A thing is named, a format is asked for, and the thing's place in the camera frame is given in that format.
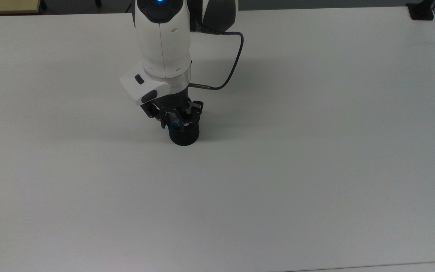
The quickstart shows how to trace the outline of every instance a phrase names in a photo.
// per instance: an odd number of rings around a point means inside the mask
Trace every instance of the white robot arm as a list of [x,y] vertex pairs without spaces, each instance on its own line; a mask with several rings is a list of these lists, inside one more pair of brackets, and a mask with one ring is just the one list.
[[199,137],[203,106],[188,98],[190,32],[229,34],[224,31],[234,23],[237,9],[237,0],[135,2],[134,22],[142,58],[120,80],[148,117],[160,121],[162,128],[168,127],[171,140],[178,145],[190,145]]

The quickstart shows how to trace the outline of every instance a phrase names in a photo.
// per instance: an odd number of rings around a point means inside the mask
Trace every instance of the white table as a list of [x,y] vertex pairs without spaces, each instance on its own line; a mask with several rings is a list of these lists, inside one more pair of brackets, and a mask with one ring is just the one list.
[[329,272],[435,272],[435,263],[333,269]]
[[[435,262],[435,21],[240,12],[183,148],[133,105],[129,14],[0,17],[0,271]],[[192,36],[221,83],[235,37]]]

